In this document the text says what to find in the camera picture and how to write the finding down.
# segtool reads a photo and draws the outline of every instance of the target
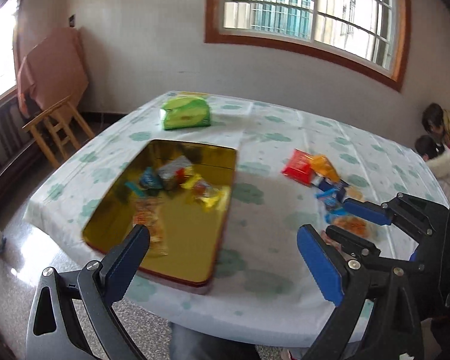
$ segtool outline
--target window frame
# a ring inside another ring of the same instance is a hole
[[[243,44],[286,50],[298,54],[313,56],[337,65],[344,66],[364,74],[394,90],[400,92],[407,69],[408,52],[411,33],[411,3],[410,0],[396,0],[396,52],[391,62],[390,70],[353,55],[347,51],[325,43],[300,41],[290,38],[277,39],[276,33],[253,32],[250,30],[235,30],[223,28],[223,6],[225,0],[206,0],[205,7],[205,39],[208,44]],[[312,25],[312,36],[315,26]]]

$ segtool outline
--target gold metal tray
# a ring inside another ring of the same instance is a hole
[[[148,277],[189,287],[204,287],[214,272],[230,204],[236,163],[234,149],[173,140],[150,141],[104,196],[83,230],[83,239],[104,254],[118,245],[130,232],[134,214],[133,194],[125,183],[137,182],[147,167],[157,169],[181,155],[194,164],[195,171],[205,180],[224,187],[227,192],[214,209],[205,211],[199,203],[191,202],[189,190],[161,191],[163,206],[160,219],[168,254],[147,254],[140,270]]]

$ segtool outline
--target white tablecloth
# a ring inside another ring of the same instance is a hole
[[[375,203],[397,192],[447,204],[411,149],[325,117],[268,103],[214,96],[210,127],[163,131],[169,92],[106,129],[58,169],[31,197],[25,219],[78,264],[101,259],[82,229],[126,165],[151,139],[212,143],[239,150],[235,185],[213,288],[195,295],[136,276],[127,297],[188,328],[255,344],[308,347],[334,306],[323,299],[296,246],[296,231],[326,225],[314,193],[280,173],[294,149],[325,154],[348,183]],[[373,239],[382,256],[408,259],[415,243],[398,228]],[[360,339],[371,307],[352,336]]]

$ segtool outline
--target wall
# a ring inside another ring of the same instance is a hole
[[[440,0],[412,0],[402,93],[292,52],[204,44],[204,9],[205,0],[68,0],[90,75],[82,109],[129,112],[169,90],[218,93],[306,110],[411,146],[428,103],[450,108],[450,14]]]
[[[68,0],[21,0],[17,22],[21,62],[53,28],[68,26]]]

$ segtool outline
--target wooden chair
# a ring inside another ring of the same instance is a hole
[[[66,143],[71,142],[76,150],[80,149],[81,145],[78,142],[75,135],[73,134],[70,127],[68,126],[68,124],[66,123],[63,116],[59,112],[56,112],[53,115],[53,117],[58,121],[58,123],[56,125],[53,125],[49,118],[50,114],[60,109],[61,107],[68,107],[68,109],[72,113],[72,116],[75,118],[80,127],[85,131],[85,134],[87,134],[90,139],[95,137],[95,134],[90,128],[90,126],[87,124],[82,115],[78,113],[77,108],[75,108],[73,104],[70,103],[70,100],[71,100],[70,96],[66,97],[63,100],[60,100],[58,103],[48,108],[47,110],[39,114],[34,120],[32,120],[31,122],[27,123],[25,126],[22,127],[25,131],[31,132],[38,146],[40,147],[40,149],[42,149],[42,152],[45,154],[45,157],[47,157],[48,161],[51,162],[51,164],[55,169],[60,167],[60,163],[58,162],[52,150],[48,147],[47,143],[45,142],[39,130],[37,129],[38,123],[43,121],[43,124],[50,132],[53,141],[60,150],[60,153],[63,156],[64,161],[66,161],[70,157],[64,147]],[[64,140],[61,140],[61,138],[58,135],[58,132],[60,130],[64,130],[65,134],[67,135],[67,137]]]

